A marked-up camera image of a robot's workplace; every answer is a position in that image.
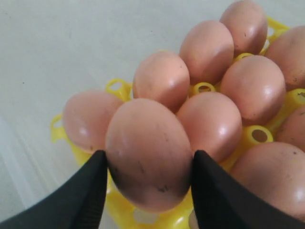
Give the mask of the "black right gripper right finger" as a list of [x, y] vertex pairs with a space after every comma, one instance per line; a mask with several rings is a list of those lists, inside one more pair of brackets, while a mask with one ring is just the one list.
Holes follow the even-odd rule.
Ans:
[[201, 229], [303, 229], [304, 222], [276, 209], [235, 181], [205, 151], [194, 154], [191, 191]]

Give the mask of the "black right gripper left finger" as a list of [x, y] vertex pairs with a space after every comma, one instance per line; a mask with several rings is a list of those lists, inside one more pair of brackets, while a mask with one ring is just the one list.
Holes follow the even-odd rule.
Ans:
[[2, 229], [97, 229], [107, 189], [104, 151], [90, 159], [60, 188], [29, 209], [1, 222]]

